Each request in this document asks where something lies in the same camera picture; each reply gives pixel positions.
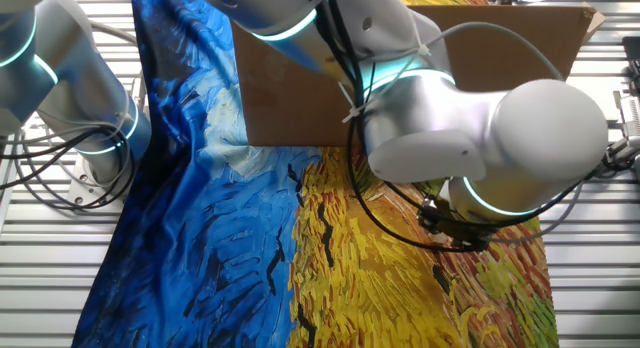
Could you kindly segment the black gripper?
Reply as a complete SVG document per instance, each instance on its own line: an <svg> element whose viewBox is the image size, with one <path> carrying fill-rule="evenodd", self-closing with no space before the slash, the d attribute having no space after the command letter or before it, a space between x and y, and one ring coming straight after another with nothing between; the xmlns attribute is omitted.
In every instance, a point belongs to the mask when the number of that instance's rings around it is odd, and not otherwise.
<svg viewBox="0 0 640 348"><path fill-rule="evenodd" d="M443 198L427 195L420 203L417 220L434 236L437 243L448 242L453 252L482 252L489 247L492 230L473 227L470 222L461 221L449 208Z"/></svg>

